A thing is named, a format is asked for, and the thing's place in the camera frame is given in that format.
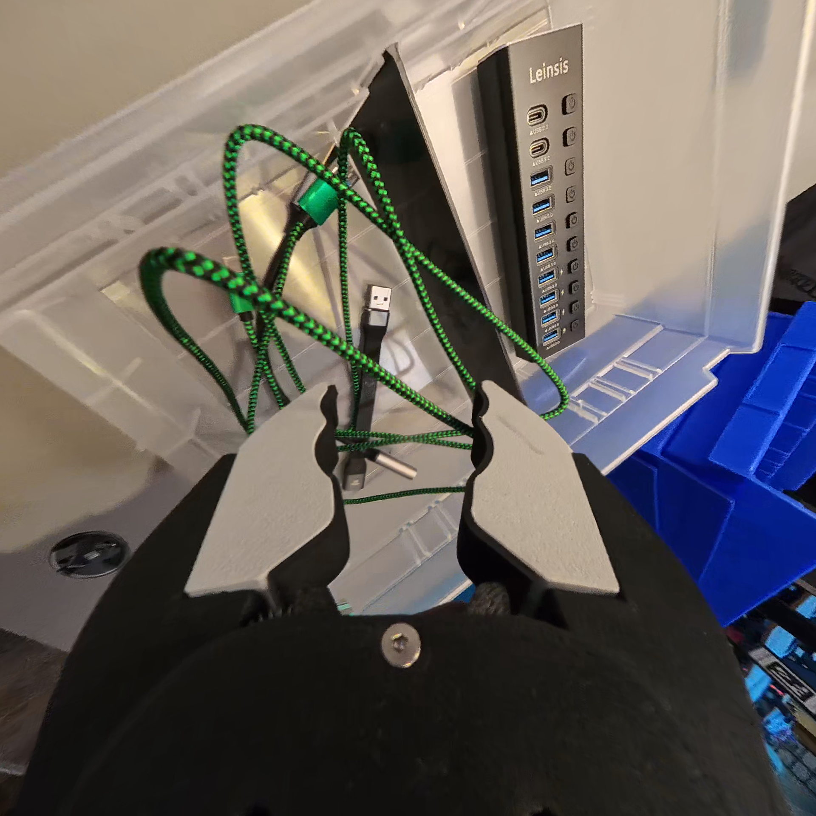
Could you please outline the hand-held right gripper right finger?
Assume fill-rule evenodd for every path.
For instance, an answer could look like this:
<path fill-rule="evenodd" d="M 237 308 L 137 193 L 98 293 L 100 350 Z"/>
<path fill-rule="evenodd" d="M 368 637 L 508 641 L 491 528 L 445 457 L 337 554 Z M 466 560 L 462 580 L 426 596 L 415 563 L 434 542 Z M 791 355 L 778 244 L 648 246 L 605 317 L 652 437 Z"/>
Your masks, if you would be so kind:
<path fill-rule="evenodd" d="M 553 590 L 616 597 L 620 585 L 569 445 L 492 381 L 473 403 L 473 472 L 458 563 L 478 587 L 500 585 L 515 614 Z"/>

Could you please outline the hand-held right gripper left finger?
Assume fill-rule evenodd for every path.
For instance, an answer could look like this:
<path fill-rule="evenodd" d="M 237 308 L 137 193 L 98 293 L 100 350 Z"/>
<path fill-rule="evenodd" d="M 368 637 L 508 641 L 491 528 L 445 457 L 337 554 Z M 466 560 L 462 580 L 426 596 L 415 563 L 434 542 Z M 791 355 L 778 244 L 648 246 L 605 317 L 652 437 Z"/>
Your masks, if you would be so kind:
<path fill-rule="evenodd" d="M 252 592 L 272 613 L 338 613 L 330 585 L 349 561 L 334 474 L 338 391 L 318 384 L 240 447 L 185 585 L 201 598 Z"/>

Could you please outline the clear plastic bin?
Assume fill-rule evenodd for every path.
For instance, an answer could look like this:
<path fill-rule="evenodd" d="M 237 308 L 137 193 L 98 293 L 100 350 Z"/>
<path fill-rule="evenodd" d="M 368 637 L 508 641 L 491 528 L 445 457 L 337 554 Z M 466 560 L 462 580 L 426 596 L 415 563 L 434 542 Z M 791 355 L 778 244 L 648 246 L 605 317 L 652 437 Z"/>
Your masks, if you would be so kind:
<path fill-rule="evenodd" d="M 443 2 L 434 2 L 440 6 Z M 479 281 L 507 318 L 476 66 L 584 29 L 586 339 L 552 364 L 577 401 L 559 430 L 618 465 L 759 338 L 813 2 L 446 2 L 398 43 Z"/>

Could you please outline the grey desk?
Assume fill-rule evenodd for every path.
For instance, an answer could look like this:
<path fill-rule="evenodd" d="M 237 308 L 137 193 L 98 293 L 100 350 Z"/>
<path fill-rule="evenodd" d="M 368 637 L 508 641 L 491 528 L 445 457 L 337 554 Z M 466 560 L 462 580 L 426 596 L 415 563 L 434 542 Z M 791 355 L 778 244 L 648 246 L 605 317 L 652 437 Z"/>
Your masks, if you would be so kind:
<path fill-rule="evenodd" d="M 394 44 L 443 2 L 2 2 L 2 629 L 70 650 L 115 575 L 247 439 L 145 299 L 158 248 L 241 276 L 222 162 L 238 128 L 321 160 Z"/>

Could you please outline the black multi-port usb hub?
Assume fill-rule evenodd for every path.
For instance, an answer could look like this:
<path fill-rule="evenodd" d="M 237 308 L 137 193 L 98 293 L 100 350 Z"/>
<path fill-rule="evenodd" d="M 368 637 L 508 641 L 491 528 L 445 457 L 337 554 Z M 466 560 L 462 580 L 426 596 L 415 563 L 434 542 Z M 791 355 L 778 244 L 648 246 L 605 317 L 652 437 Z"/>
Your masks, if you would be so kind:
<path fill-rule="evenodd" d="M 507 323 L 547 359 L 586 333 L 583 26 L 502 46 L 476 78 Z"/>

